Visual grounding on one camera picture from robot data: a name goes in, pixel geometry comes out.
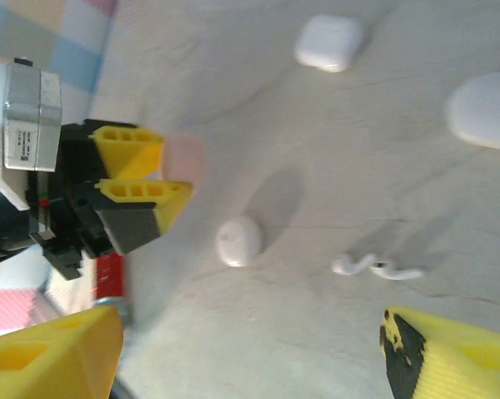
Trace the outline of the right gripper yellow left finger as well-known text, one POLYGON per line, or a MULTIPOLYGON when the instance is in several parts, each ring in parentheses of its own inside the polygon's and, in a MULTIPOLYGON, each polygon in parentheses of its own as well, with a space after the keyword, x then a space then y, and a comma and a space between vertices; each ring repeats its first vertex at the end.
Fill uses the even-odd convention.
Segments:
POLYGON ((113 306, 0 336, 0 399, 108 398, 123 346, 113 306))

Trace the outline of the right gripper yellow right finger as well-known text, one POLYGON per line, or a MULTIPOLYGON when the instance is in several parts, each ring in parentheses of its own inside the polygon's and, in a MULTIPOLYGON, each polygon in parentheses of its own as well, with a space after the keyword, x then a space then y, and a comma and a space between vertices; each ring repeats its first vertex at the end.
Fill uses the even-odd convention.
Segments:
POLYGON ((500 398, 500 332, 389 307, 379 345, 395 398, 500 398))

